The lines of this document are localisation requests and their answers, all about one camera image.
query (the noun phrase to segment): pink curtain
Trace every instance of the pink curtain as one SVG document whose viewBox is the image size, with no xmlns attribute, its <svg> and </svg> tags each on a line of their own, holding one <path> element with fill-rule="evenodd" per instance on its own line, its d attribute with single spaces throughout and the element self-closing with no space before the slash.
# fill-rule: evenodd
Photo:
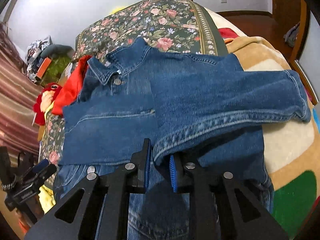
<svg viewBox="0 0 320 240">
<path fill-rule="evenodd" d="M 32 106 L 42 87 L 33 84 L 23 73 L 25 63 L 0 26 L 0 146 L 11 154 L 39 152 L 39 127 L 32 126 Z"/>
</svg>

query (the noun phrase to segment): bed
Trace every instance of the bed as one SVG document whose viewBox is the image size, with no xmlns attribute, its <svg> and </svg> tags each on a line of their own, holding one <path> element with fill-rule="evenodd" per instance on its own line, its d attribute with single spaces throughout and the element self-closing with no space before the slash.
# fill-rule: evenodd
<svg viewBox="0 0 320 240">
<path fill-rule="evenodd" d="M 220 28 L 229 28 L 238 37 L 225 45 Z M 138 36 L 167 52 L 234 53 L 245 71 L 290 69 L 282 54 L 266 40 L 247 37 L 222 16 L 191 0 L 144 0 L 93 23 L 76 38 L 73 69 L 86 54 L 106 63 L 108 52 L 131 44 Z M 289 121 L 263 125 L 263 133 L 266 166 L 275 188 L 272 215 L 293 238 L 320 194 L 319 130 L 313 117 L 307 124 Z M 57 165 L 63 141 L 64 119 L 49 111 L 39 160 L 49 159 Z M 52 188 L 53 180 L 54 175 L 45 185 Z"/>
</svg>

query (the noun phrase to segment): green patch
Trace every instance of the green patch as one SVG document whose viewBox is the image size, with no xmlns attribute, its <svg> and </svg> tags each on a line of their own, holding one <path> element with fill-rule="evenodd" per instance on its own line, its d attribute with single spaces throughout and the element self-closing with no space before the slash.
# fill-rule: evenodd
<svg viewBox="0 0 320 240">
<path fill-rule="evenodd" d="M 292 239 L 316 200 L 316 177 L 305 171 L 275 192 L 272 216 Z"/>
<path fill-rule="evenodd" d="M 49 83 L 57 83 L 61 77 L 62 72 L 70 63 L 71 59 L 67 55 L 60 55 L 59 57 L 53 59 L 45 71 L 40 85 L 46 86 Z"/>
</svg>

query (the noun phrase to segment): metal button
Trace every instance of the metal button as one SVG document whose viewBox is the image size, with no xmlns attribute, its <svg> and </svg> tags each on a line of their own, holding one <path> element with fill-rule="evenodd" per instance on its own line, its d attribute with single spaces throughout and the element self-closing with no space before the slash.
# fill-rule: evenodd
<svg viewBox="0 0 320 240">
<path fill-rule="evenodd" d="M 194 163 L 187 163 L 186 164 L 186 168 L 189 169 L 189 170 L 192 170 L 196 167 L 196 165 Z"/>
<path fill-rule="evenodd" d="M 127 170 L 132 170 L 132 169 L 134 169 L 135 165 L 133 163 L 127 163 L 124 167 Z"/>
<path fill-rule="evenodd" d="M 91 172 L 95 172 L 96 169 L 94 166 L 90 166 L 88 169 L 87 169 L 87 174 L 91 173 Z"/>
<path fill-rule="evenodd" d="M 225 173 L 223 173 L 223 177 L 225 177 L 226 179 L 232 179 L 233 174 L 229 171 L 226 171 Z"/>
<path fill-rule="evenodd" d="M 114 80 L 114 84 L 115 84 L 116 86 L 121 85 L 121 80 L 120 80 L 119 78 L 116 78 L 116 79 Z"/>
<path fill-rule="evenodd" d="M 91 172 L 87 175 L 88 180 L 94 180 L 97 177 L 97 174 Z"/>
</svg>

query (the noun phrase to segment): plush toy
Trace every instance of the plush toy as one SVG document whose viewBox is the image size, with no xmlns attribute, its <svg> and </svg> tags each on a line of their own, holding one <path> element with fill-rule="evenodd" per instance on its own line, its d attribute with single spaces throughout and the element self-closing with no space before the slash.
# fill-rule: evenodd
<svg viewBox="0 0 320 240">
<path fill-rule="evenodd" d="M 33 111 L 36 113 L 35 123 L 45 125 L 44 113 L 52 101 L 57 98 L 61 89 L 62 86 L 56 83 L 49 83 L 44 87 L 41 94 L 37 97 L 36 103 L 33 105 Z"/>
</svg>

